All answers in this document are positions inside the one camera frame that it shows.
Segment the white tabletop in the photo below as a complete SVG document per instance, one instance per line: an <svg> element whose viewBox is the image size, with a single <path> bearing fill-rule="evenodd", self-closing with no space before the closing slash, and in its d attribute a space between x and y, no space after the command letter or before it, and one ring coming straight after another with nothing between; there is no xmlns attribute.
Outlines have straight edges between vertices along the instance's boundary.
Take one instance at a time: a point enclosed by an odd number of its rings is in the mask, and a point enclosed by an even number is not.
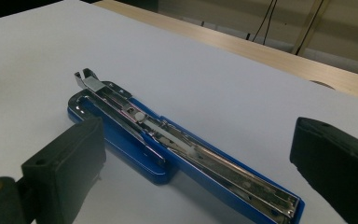
<svg viewBox="0 0 358 224"><path fill-rule="evenodd" d="M298 117L358 138L358 98L75 0L0 19L0 176L73 125L85 67L299 195L301 223L343 222L289 154ZM249 222L183 173L155 186L107 154L76 223Z"/></svg>

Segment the stapler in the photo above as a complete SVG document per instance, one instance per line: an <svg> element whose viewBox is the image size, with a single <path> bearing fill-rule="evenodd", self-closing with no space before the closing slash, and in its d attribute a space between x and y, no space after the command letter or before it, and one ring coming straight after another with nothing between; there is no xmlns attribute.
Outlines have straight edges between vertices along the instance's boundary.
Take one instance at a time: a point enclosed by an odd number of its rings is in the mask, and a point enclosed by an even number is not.
<svg viewBox="0 0 358 224"><path fill-rule="evenodd" d="M158 115L116 83L88 68L75 73L83 89L70 98L74 122L101 117L111 151L151 182L170 181L180 169L255 223L298 223L301 199L252 168Z"/></svg>

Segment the black cable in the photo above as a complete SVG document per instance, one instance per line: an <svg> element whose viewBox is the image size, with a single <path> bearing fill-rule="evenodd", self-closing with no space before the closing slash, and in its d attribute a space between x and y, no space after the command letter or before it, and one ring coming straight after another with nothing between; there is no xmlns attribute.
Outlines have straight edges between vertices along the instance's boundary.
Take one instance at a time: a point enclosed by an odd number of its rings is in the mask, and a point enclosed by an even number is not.
<svg viewBox="0 0 358 224"><path fill-rule="evenodd" d="M271 10L271 14L269 14L268 25L267 25L267 31L266 31L266 34L264 35L263 45L266 44L267 34L269 33L269 24L271 23L272 14L274 13L275 6L277 5L277 2L278 2L278 0L275 0L274 6L272 7L272 10Z"/></svg>
<svg viewBox="0 0 358 224"><path fill-rule="evenodd" d="M258 27L258 30L257 30L257 32L255 33L255 36L254 36L252 42L255 42L255 38L257 37L258 32L260 32L261 27L263 27L264 21L266 20L267 15L269 14L269 9L271 8L273 1L274 1L274 0L271 0L271 2L269 3L269 7L268 7L268 9L267 9L266 15L264 16L264 19L263 19L263 21L261 22L260 27Z"/></svg>

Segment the wooden surface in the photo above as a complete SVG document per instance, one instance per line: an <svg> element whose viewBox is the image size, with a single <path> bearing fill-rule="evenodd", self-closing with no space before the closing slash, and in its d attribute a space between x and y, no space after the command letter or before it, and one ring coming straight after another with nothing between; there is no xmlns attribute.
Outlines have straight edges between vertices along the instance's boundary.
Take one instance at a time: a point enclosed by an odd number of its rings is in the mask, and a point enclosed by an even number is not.
<svg viewBox="0 0 358 224"><path fill-rule="evenodd" d="M358 97L357 74L113 0L103 0L94 3L94 5L179 35L191 37L202 43L230 51L289 74L322 82L337 91Z"/></svg>

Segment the dark green object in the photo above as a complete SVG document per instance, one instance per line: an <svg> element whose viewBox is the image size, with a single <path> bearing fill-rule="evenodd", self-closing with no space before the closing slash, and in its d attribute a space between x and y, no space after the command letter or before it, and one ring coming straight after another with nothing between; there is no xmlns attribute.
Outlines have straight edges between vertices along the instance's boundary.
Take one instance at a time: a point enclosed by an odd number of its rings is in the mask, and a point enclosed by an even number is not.
<svg viewBox="0 0 358 224"><path fill-rule="evenodd" d="M348 223L358 223L358 139L299 118L290 161Z"/></svg>
<svg viewBox="0 0 358 224"><path fill-rule="evenodd" d="M74 125L22 165L17 183L0 177L0 223L72 223L105 160L102 120Z"/></svg>

